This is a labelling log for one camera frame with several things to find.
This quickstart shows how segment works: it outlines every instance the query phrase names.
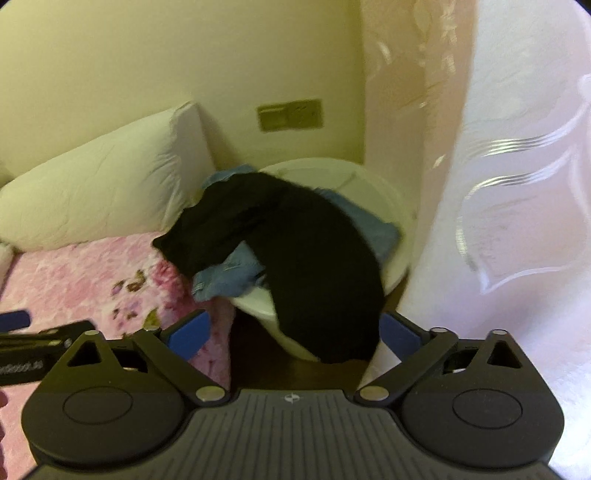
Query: switch plate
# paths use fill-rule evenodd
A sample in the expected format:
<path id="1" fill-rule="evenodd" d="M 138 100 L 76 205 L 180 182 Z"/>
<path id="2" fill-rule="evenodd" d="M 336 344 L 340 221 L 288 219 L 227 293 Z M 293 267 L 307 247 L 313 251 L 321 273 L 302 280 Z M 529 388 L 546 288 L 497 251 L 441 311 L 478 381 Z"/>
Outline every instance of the switch plate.
<path id="1" fill-rule="evenodd" d="M 320 100 L 298 100 L 264 105 L 257 109 L 257 113 L 263 132 L 321 128 L 323 126 L 322 102 Z"/>

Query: clothing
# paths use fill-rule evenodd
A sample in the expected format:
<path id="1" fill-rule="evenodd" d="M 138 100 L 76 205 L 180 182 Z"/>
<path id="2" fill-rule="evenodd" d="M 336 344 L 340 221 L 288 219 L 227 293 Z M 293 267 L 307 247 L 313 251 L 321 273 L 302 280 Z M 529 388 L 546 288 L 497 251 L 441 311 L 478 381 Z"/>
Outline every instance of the clothing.
<path id="1" fill-rule="evenodd" d="M 340 209 L 264 173 L 234 175 L 210 185 L 153 245 L 192 278 L 241 242 L 265 265 L 283 334 L 323 362 L 372 355 L 385 303 L 379 264 Z"/>
<path id="2" fill-rule="evenodd" d="M 216 172 L 205 181 L 203 187 L 207 188 L 217 181 L 226 181 L 236 174 L 255 171 L 249 165 L 241 165 Z M 374 252 L 380 266 L 384 265 L 400 241 L 398 228 L 391 223 L 381 221 L 337 192 L 328 189 L 314 191 L 347 214 Z M 192 294 L 196 301 L 206 301 L 217 296 L 239 297 L 253 286 L 265 287 L 266 276 L 264 267 L 258 262 L 252 250 L 244 244 L 231 253 L 221 265 L 213 265 L 198 272 L 193 278 Z"/>

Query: floral blanket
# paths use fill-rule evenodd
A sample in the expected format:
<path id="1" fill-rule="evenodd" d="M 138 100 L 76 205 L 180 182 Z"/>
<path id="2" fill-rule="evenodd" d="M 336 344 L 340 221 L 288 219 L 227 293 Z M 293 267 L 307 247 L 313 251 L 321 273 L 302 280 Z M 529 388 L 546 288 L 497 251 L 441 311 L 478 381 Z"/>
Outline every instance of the floral blanket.
<path id="1" fill-rule="evenodd" d="M 235 310 L 225 299 L 196 303 L 190 283 L 151 246 L 160 233 L 106 238 L 18 256 L 0 296 L 0 312 L 27 309 L 30 332 L 91 319 L 106 338 L 144 325 L 166 328 L 198 308 L 211 318 L 209 341 L 189 362 L 229 388 L 229 332 Z M 0 479 L 22 478 L 35 465 L 21 410 L 37 384 L 0 390 Z"/>

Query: blue denim fabric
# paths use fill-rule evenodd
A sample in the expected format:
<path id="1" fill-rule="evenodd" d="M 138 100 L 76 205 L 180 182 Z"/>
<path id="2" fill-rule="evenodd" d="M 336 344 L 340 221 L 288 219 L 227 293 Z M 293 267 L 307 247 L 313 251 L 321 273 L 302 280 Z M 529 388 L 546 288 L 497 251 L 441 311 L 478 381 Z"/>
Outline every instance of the blue denim fabric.
<path id="1" fill-rule="evenodd" d="M 255 171 L 250 165 L 219 171 L 204 182 L 203 188 L 217 181 L 225 181 L 236 174 Z M 332 190 L 315 189 L 315 192 L 332 202 L 351 219 L 380 266 L 383 266 L 400 241 L 398 228 L 391 223 L 381 221 L 372 213 Z M 193 298 L 196 301 L 206 301 L 217 296 L 239 297 L 254 286 L 265 287 L 264 270 L 265 268 L 258 262 L 250 247 L 245 242 L 241 242 L 222 264 L 201 270 L 193 277 Z"/>

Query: laundry basket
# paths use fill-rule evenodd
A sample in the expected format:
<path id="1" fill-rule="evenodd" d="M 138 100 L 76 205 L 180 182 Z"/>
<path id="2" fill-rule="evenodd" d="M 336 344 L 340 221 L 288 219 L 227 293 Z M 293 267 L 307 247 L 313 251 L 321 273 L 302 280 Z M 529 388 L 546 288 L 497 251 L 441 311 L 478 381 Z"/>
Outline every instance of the laundry basket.
<path id="1" fill-rule="evenodd" d="M 300 158 L 261 171 L 306 187 L 336 191 L 383 221 L 396 224 L 401 232 L 401 242 L 382 269 L 384 293 L 388 294 L 396 288 L 410 263 L 414 218 L 404 199 L 390 184 L 360 165 L 334 158 Z M 318 361 L 307 349 L 281 333 L 268 290 L 255 287 L 248 294 L 232 299 L 232 302 L 243 312 L 257 318 L 288 353 L 303 360 Z"/>

